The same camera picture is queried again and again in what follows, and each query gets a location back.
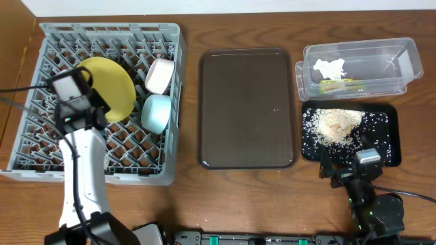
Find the yellow plate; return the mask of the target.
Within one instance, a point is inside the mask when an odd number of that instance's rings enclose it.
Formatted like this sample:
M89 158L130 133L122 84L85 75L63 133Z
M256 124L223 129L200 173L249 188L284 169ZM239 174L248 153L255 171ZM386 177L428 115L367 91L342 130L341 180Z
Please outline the yellow plate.
M106 112L109 123L127 118L134 109L136 90L129 74L116 62L104 57L85 59L79 65L91 72L92 87L109 105Z

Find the rice and food scraps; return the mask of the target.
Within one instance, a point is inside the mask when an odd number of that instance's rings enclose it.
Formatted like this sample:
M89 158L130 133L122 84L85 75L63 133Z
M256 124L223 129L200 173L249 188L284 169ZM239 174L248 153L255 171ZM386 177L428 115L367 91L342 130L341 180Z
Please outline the rice and food scraps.
M333 163L352 163L355 154L375 148L385 164L392 162L389 119L382 112L307 108L302 113L302 155L321 159L324 146Z

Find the light blue bowl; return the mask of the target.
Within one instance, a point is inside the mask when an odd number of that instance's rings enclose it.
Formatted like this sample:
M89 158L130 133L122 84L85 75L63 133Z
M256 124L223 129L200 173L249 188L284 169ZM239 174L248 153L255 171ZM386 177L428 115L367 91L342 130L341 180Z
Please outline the light blue bowl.
M170 119L171 99L167 95L150 95L144 102L141 123L147 130L160 134Z

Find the white bowl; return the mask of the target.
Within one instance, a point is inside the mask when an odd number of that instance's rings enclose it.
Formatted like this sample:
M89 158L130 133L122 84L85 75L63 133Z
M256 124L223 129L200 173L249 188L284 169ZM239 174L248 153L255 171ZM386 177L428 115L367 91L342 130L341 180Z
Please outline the white bowl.
M156 59L150 66L144 82L148 91L162 95L167 89L174 71L175 62Z

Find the green snack wrapper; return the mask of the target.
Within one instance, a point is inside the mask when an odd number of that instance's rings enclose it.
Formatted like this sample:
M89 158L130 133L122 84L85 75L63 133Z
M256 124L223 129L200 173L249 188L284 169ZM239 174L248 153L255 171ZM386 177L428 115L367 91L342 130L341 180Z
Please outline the green snack wrapper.
M365 88L363 83L353 78L344 78L342 80L321 80L320 93L335 93L339 91L362 91Z

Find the white tissue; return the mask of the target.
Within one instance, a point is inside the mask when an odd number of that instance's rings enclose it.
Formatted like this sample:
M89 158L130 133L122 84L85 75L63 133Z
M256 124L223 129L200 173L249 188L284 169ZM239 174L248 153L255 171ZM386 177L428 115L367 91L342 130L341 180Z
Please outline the white tissue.
M343 59L337 59L331 62L318 59L313 69L318 70L324 79L342 80L342 77L345 77L347 74L343 70L344 64L345 61Z

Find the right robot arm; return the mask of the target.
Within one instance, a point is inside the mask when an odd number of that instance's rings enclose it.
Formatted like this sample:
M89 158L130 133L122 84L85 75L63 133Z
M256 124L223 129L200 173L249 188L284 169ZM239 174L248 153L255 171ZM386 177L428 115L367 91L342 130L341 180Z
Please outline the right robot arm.
M377 195L372 185L383 173L378 151L358 151L347 167L335 167L325 147L320 152L320 178L329 178L334 189L346 189L352 218L360 230L348 243L400 244L399 233L405 229L403 199L393 193Z

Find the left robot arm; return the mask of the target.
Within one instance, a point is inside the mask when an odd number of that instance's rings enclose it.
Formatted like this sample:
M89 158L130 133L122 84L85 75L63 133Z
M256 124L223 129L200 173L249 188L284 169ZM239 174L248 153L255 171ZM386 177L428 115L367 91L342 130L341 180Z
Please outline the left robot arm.
M110 212L104 174L106 101L95 89L55 91L56 127L64 160L64 204L59 229L45 244L165 244L156 223L127 228Z

